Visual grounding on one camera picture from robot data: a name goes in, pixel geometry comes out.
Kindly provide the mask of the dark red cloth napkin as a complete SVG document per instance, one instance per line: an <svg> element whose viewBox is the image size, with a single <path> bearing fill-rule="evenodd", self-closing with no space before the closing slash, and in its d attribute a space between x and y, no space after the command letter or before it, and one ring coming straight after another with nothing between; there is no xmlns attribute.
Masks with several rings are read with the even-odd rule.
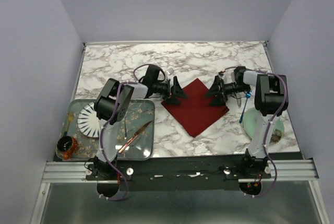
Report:
<svg viewBox="0 0 334 224"><path fill-rule="evenodd" d="M183 88L188 98L180 98L179 105L161 102L165 109L182 125L191 137L196 137L229 111L227 106L211 107L211 98L205 98L208 88L195 79Z"/></svg>

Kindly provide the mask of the blue handled fork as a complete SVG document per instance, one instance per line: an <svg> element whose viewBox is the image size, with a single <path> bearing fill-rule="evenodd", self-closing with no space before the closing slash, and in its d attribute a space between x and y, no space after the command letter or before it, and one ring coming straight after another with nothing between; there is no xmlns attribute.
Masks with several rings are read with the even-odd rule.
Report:
<svg viewBox="0 0 334 224"><path fill-rule="evenodd" d="M240 120L239 120L239 123L241 124L243 122L243 118L244 118L244 114L245 114L245 111L246 111L246 107L247 107L247 103L250 99L250 97L252 96L252 90L250 90L249 92L246 93L245 95L245 104L244 104L244 107L243 107L243 111L242 111L242 114L241 114L241 117L240 117Z"/></svg>

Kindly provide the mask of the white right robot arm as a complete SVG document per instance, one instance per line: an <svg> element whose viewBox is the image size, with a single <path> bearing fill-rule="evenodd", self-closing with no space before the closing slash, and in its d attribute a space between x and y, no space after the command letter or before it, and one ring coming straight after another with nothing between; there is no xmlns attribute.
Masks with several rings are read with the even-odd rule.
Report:
<svg viewBox="0 0 334 224"><path fill-rule="evenodd" d="M204 95L212 97L211 107L225 106L228 96L239 92L250 92L255 87L254 105L257 121L254 136L238 165L246 178L265 171L269 155L268 148L276 122L288 107L288 89L285 75L276 75L262 70L251 70L245 66L234 69L234 82L223 81L224 71L214 77L214 81Z"/></svg>

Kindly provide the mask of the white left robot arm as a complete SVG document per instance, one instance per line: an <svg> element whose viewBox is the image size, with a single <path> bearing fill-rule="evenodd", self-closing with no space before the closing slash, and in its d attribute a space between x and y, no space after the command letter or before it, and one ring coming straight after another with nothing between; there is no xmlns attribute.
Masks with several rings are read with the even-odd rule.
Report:
<svg viewBox="0 0 334 224"><path fill-rule="evenodd" d="M159 94L166 104L179 105L180 98L188 96L181 88L176 76L170 79L166 72L155 64L146 64L146 73L135 81L120 82L110 78L94 102L94 111L99 120L99 149L93 159L93 167L105 180L120 171L115 165L117 133L125 117L131 99L149 99Z"/></svg>

